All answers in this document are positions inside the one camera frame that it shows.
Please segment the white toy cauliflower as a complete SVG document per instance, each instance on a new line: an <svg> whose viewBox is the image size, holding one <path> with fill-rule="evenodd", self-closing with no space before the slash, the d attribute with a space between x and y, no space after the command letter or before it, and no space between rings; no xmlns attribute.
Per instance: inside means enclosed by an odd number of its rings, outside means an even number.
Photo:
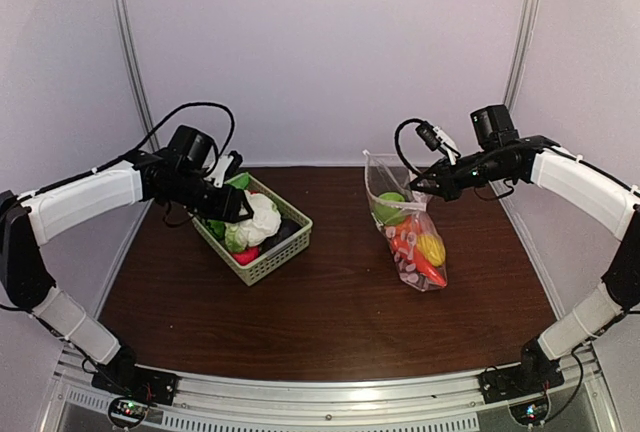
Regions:
<svg viewBox="0 0 640 432"><path fill-rule="evenodd" d="M281 225L281 214L276 204L262 193L245 192L253 217L225 227L224 244L230 253L240 253L259 246L274 236Z"/></svg>

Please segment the green toy lime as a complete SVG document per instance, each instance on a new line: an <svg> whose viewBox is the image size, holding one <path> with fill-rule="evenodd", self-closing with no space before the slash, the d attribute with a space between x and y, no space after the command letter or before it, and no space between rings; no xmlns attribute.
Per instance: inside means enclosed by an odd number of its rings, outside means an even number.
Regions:
<svg viewBox="0 0 640 432"><path fill-rule="evenodd" d="M374 197L373 216L385 226L395 226L404 221L405 197L398 192L384 192Z"/></svg>

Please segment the clear zip top bag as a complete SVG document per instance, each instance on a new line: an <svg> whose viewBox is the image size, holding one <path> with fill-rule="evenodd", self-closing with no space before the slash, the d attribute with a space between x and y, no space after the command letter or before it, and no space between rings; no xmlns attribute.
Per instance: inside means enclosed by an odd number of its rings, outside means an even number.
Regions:
<svg viewBox="0 0 640 432"><path fill-rule="evenodd" d="M446 249L428 214L431 196L410 188L416 174L396 155L367 150L363 155L370 214L387 242L399 279L420 292L445 288Z"/></svg>

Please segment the red orange toy carrot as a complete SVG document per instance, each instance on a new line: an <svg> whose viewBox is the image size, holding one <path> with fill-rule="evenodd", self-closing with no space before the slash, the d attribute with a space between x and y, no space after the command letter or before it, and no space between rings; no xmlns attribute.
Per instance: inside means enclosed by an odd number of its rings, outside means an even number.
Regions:
<svg viewBox="0 0 640 432"><path fill-rule="evenodd" d="M396 236L391 240L390 247L400 277L407 284L419 290L426 290L429 286L444 288L447 285L445 276L431 264L416 244Z"/></svg>

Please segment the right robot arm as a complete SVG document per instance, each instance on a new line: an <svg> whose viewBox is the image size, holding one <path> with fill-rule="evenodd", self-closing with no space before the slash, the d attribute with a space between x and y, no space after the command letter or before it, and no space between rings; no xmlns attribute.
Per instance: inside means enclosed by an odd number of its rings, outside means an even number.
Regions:
<svg viewBox="0 0 640 432"><path fill-rule="evenodd" d="M639 188L588 164L543 135L522 136L503 104L465 120L472 152L442 128L410 118L393 139L416 135L433 158L399 157L410 188L445 202L465 192L498 198L554 310L554 322L521 348L512 382L530 394L578 345L602 337L639 308ZM491 186L501 192L489 192Z"/></svg>

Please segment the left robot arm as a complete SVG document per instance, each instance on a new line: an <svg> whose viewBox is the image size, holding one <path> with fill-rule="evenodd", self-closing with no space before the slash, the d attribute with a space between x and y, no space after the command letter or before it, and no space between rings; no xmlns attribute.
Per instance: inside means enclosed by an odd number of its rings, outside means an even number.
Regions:
<svg viewBox="0 0 640 432"><path fill-rule="evenodd" d="M105 165L38 190L1 194L1 287L5 310L26 313L100 369L123 396L137 394L144 376L135 356L87 310L88 272L104 287L103 269L122 234L116 218L131 219L146 202L181 206L204 219L238 223L253 209L228 184L242 164L237 151L219 152L211 137L181 125L157 152L140 146ZM98 231L104 225L107 232ZM75 299L72 292L80 293Z"/></svg>

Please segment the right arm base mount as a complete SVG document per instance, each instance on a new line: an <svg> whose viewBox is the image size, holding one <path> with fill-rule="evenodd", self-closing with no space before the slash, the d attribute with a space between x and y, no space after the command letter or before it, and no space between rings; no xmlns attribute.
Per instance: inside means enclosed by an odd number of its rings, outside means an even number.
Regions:
<svg viewBox="0 0 640 432"><path fill-rule="evenodd" d="M536 339L521 348L519 363L488 367L478 380L486 404L540 394L564 384L560 360L549 359Z"/></svg>

